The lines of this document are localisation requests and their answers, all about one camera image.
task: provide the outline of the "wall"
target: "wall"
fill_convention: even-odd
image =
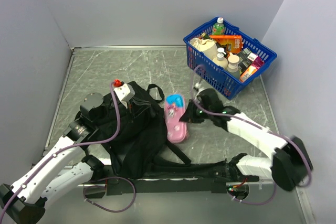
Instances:
[[[41,157],[71,51],[43,0],[0,6],[0,183],[11,184]]]
[[[224,16],[262,39],[283,0],[46,0],[71,47],[182,45]]]
[[[314,165],[308,189],[318,223],[334,223],[336,183],[335,0],[285,0],[263,42],[278,53],[265,84],[286,134],[300,136]]]

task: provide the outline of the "marble surface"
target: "marble surface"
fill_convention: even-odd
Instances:
[[[181,93],[186,101],[190,98],[191,69],[186,64],[186,50],[79,50],[74,61],[62,96],[49,148],[58,141],[62,132],[74,119],[84,97],[91,92],[107,94],[114,79],[125,82],[136,81],[143,88],[155,83],[167,96]],[[226,105],[233,105],[257,123],[275,131],[275,124],[259,78],[248,85],[236,98],[228,101],[219,95]],[[213,163],[225,158],[229,160],[239,153],[262,157],[264,154],[242,138],[215,127],[211,121],[188,125],[189,138],[178,146],[194,163]],[[89,147],[89,152],[110,163],[109,155],[100,145]],[[179,162],[169,150],[162,156]],[[78,156],[70,164],[80,162]]]

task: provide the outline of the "pink pencil case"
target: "pink pencil case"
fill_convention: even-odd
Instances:
[[[180,122],[185,112],[184,97],[172,94],[164,102],[164,118],[167,126],[167,139],[172,143],[180,143],[187,137],[187,124]]]

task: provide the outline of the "backpack strap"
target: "backpack strap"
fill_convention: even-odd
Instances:
[[[161,100],[156,100],[156,99],[154,99],[154,98],[153,98],[153,100],[154,100],[155,102],[157,102],[157,103],[160,103],[160,102],[164,101],[164,93],[163,93],[162,89],[161,89],[158,85],[156,85],[156,84],[149,84],[149,85],[148,85],[148,88],[147,88],[147,93],[149,94],[150,90],[151,90],[151,89],[154,89],[154,88],[157,88]]]

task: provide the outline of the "plastic basket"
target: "plastic basket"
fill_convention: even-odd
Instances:
[[[208,59],[202,52],[199,52],[190,44],[190,40],[197,37],[200,38],[202,33],[211,34],[212,26],[217,22],[217,18],[204,23],[199,28],[195,29],[191,34],[186,36],[183,41],[186,43],[187,49],[187,64],[191,69],[195,69],[198,65],[204,65],[205,71],[198,69],[197,74],[202,76],[210,85],[218,90],[227,99],[231,100],[241,90],[251,83],[255,78],[260,76],[270,64],[277,58],[277,54],[265,47],[257,39],[252,39],[239,30],[239,27],[231,25],[224,21],[225,35],[241,35],[244,43],[244,48],[248,47],[253,53],[257,54],[264,61],[264,65],[250,76],[245,82],[240,82],[234,78],[229,72],[219,67],[212,60]]]

